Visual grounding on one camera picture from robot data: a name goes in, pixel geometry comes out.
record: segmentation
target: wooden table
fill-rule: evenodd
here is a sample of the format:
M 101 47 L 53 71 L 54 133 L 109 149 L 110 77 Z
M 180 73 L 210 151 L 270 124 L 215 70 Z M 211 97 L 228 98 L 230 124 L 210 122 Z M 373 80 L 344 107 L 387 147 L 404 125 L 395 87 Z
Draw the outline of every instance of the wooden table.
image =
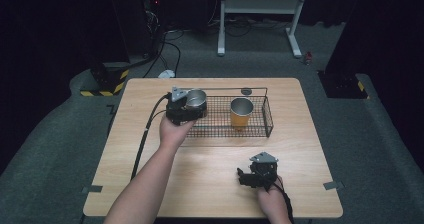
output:
M 267 137 L 187 138 L 178 150 L 159 217 L 263 217 L 256 191 L 238 182 L 236 169 L 250 173 L 249 158 L 266 151 L 277 157 L 278 173 L 301 218 L 336 218 L 343 213 L 298 80 L 294 78 L 181 78 L 128 81 L 101 157 L 84 214 L 105 216 L 131 178 L 147 120 L 160 97 L 180 88 L 267 87 L 274 129 Z M 164 110 L 166 100 L 158 107 Z M 160 116 L 152 122 L 141 168 L 159 145 Z

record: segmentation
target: hand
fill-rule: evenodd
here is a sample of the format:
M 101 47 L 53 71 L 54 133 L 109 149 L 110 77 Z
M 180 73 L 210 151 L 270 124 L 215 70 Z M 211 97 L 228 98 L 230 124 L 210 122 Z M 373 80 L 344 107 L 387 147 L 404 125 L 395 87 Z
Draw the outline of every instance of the hand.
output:
M 160 122 L 160 147 L 171 148 L 175 152 L 178 147 L 184 142 L 188 131 L 196 123 L 195 121 L 189 121 L 181 126 L 173 124 L 164 114 L 162 121 Z
M 283 188 L 282 182 L 280 182 L 281 177 L 278 176 L 278 179 L 274 183 Z M 268 192 L 263 187 L 258 188 L 258 201 L 262 211 L 272 224 L 291 223 L 283 194 L 277 187 L 272 185 Z

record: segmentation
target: right hand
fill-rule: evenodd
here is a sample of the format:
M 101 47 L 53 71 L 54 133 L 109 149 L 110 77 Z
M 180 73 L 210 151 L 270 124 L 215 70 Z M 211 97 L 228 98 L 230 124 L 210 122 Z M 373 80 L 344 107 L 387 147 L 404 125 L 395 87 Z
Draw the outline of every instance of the right hand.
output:
M 282 181 L 276 180 L 274 183 L 283 188 Z M 271 224 L 291 223 L 283 194 L 277 187 L 272 185 L 268 192 L 265 188 L 260 187 L 257 192 L 259 205 Z

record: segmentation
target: forearm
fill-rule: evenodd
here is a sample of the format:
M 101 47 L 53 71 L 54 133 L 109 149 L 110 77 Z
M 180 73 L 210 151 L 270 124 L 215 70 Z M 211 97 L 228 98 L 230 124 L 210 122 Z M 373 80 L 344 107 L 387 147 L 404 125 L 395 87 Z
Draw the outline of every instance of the forearm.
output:
M 159 148 L 112 205 L 105 223 L 153 223 L 176 150 Z
M 267 215 L 267 218 L 271 224 L 292 224 L 285 213 L 274 213 L 269 216 Z

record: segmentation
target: hazard tape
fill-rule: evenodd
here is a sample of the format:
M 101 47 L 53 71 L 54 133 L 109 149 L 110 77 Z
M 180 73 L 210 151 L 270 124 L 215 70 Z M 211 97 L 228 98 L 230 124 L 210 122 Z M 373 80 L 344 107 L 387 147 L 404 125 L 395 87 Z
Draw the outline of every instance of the hazard tape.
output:
M 125 79 L 128 76 L 129 70 L 122 72 L 119 77 L 118 83 L 111 90 L 81 90 L 80 93 L 82 96 L 116 96 L 118 95 L 122 88 L 124 87 Z
M 359 87 L 359 90 L 362 92 L 362 93 L 365 93 L 366 95 L 367 95 L 367 98 L 366 99 L 370 99 L 370 96 L 367 94 L 367 92 L 365 91 L 365 86 L 362 84 L 362 82 L 361 81 L 358 81 L 358 87 Z

